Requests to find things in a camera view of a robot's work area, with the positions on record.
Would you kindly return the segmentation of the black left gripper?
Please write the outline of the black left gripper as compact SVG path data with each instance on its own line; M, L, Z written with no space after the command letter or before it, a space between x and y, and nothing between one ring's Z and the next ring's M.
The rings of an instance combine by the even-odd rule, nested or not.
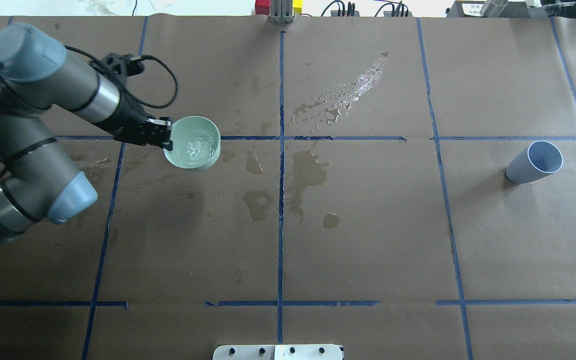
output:
M134 96L127 87L130 76L140 75L146 69L143 64L146 60L160 64L171 74L171 68L153 55L110 53L102 59L103 67L99 73L118 89L119 102L114 112L99 125L111 134L115 141L138 146L151 145L171 152L174 148L174 142L170 139L172 118L169 116L156 118L145 110L145 107L166 109L171 105L171 101L163 105L150 104Z

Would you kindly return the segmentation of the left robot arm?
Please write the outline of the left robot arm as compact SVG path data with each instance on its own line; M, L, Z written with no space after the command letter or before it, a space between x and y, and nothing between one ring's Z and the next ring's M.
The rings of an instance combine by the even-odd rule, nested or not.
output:
M0 246L43 220L66 223L98 200L41 114L60 107L115 141L173 150L172 120L146 112L127 79L153 55L103 59L62 44L30 23L0 31Z

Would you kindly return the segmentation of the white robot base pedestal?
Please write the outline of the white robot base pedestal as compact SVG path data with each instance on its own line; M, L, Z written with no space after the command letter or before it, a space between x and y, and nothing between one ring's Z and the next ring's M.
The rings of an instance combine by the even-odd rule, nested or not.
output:
M234 344L220 345L213 360L344 360L338 344Z

